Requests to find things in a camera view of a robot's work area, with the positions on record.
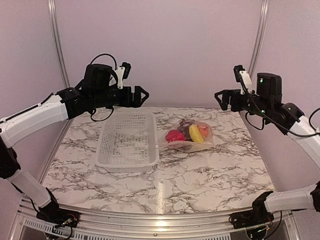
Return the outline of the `red toy bell pepper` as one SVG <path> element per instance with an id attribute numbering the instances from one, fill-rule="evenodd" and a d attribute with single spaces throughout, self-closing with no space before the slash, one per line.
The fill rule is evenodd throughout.
<path id="1" fill-rule="evenodd" d="M 176 141 L 186 141 L 186 138 L 180 131 L 172 129 L 165 136 L 165 140 L 170 143 Z"/>

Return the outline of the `yellow toy corn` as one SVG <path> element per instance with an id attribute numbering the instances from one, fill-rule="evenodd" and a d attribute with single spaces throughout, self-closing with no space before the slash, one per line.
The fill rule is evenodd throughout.
<path id="1" fill-rule="evenodd" d="M 192 124 L 189 129 L 189 135 L 190 138 L 193 142 L 195 143 L 203 143 L 204 142 L 204 138 L 200 133 L 200 130 L 198 129 L 198 126 L 195 124 Z"/>

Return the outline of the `purple toy grape bunch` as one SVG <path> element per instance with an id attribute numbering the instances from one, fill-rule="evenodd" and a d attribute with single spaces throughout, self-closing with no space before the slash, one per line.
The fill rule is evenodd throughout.
<path id="1" fill-rule="evenodd" d="M 183 118 L 178 122 L 177 130 L 180 131 L 185 136 L 186 139 L 188 139 L 188 138 L 190 138 L 189 127 L 195 123 L 196 123 L 196 121 L 193 119 L 184 119 Z"/>

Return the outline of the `clear zip top bag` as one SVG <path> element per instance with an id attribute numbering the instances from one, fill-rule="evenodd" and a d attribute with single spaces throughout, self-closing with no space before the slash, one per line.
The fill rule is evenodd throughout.
<path id="1" fill-rule="evenodd" d="M 204 151 L 215 146 L 212 128 L 205 122 L 182 118 L 157 141 L 160 148 L 184 153 Z"/>

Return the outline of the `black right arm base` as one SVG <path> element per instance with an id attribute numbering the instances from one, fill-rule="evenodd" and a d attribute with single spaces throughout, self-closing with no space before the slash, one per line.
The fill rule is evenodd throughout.
<path id="1" fill-rule="evenodd" d="M 252 209 L 234 212 L 229 216 L 229 222 L 233 225 L 234 229 L 241 229 L 246 227 L 252 227 L 274 220 L 274 215 L 268 212 L 265 206 L 267 197 L 273 193 L 273 191 L 266 191 L 259 195 L 252 202 Z"/>

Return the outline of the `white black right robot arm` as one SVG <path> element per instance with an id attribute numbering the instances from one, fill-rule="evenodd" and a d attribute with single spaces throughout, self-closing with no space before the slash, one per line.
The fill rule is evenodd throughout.
<path id="1" fill-rule="evenodd" d="M 320 132 L 304 112 L 293 103 L 282 102 L 282 78 L 272 73 L 258 73 L 256 90 L 246 70 L 235 73 L 239 89 L 224 89 L 214 94 L 222 110 L 230 108 L 233 112 L 245 112 L 259 116 L 264 123 L 273 124 L 279 133 L 292 142 L 293 148 L 304 151 L 320 166 Z M 303 188 L 287 191 L 266 192 L 253 202 L 253 209 L 247 219 L 258 224 L 267 213 L 284 210 L 320 210 L 320 184 L 313 183 Z"/>

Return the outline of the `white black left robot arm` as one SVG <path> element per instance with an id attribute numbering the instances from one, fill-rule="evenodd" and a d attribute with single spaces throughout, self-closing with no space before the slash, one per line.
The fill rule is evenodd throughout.
<path id="1" fill-rule="evenodd" d="M 46 143 L 52 142 L 45 136 L 46 127 L 74 119 L 83 113 L 93 115 L 98 108 L 113 107 L 139 108 L 148 99 L 149 93 L 140 86 L 108 87 L 95 95 L 73 87 L 52 93 L 41 103 L 35 104 L 14 115 L 0 120 L 0 177 L 17 187 L 39 207 L 53 223 L 63 219 L 63 211 L 54 203 L 54 197 L 30 173 L 23 171 L 14 151 L 14 146 L 25 143 L 35 135 L 43 137 Z"/>

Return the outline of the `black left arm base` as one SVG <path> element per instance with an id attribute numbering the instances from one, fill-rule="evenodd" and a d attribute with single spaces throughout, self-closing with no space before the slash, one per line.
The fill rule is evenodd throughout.
<path id="1" fill-rule="evenodd" d="M 36 217 L 58 227 L 71 226 L 76 228 L 79 222 L 80 213 L 69 209 L 60 208 L 56 198 L 51 197 L 48 205 L 38 207 Z"/>

